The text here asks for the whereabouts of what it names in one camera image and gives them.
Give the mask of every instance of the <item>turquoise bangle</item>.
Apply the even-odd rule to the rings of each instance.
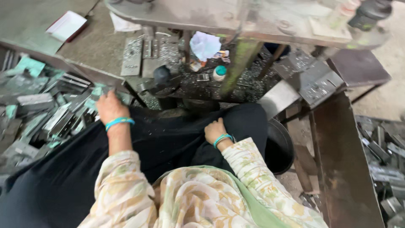
[[[232,136],[230,136],[229,134],[223,134],[220,137],[218,137],[217,140],[215,140],[215,142],[213,144],[214,148],[216,149],[217,148],[217,143],[219,143],[219,141],[221,141],[223,138],[226,138],[226,137],[230,138],[233,141]]]
[[[105,131],[108,131],[108,129],[110,129],[111,126],[113,126],[114,124],[118,124],[118,123],[130,123],[130,124],[135,124],[135,121],[134,121],[132,118],[119,117],[119,118],[116,118],[115,120],[111,120],[110,122],[106,123],[106,125],[105,125]]]

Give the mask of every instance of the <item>sleeve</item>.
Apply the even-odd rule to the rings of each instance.
[[[252,138],[235,143],[222,154],[239,180],[280,220],[291,227],[327,228],[317,212],[297,203],[274,177]]]
[[[80,228],[153,227],[155,195],[140,166],[134,151],[119,152],[103,162],[94,188],[96,202]]]

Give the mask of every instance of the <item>black pants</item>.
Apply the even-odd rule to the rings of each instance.
[[[150,183],[164,172],[195,165],[231,171],[219,150],[206,142],[204,127],[219,117],[236,140],[252,137],[264,156],[267,120],[258,104],[242,104],[203,118],[156,118],[132,109],[134,150]],[[96,122],[51,154],[8,179],[0,199],[2,228],[77,227],[94,204],[94,184],[108,157],[104,125]]]

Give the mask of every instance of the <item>black bucket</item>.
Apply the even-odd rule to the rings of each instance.
[[[264,161],[274,175],[280,175],[287,172],[294,162],[294,144],[287,129],[279,121],[271,119],[267,126]]]

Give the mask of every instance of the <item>floral print kurta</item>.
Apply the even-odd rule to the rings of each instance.
[[[315,211],[298,204],[274,177],[251,138],[222,154],[240,182],[216,168],[184,167],[166,173],[152,187],[140,171],[136,152],[110,156],[96,181],[96,202],[79,227],[258,227],[263,224],[259,220],[266,218],[254,219],[253,202],[241,192],[247,189],[254,197],[248,198],[279,221],[277,226],[264,223],[267,227],[327,228]]]

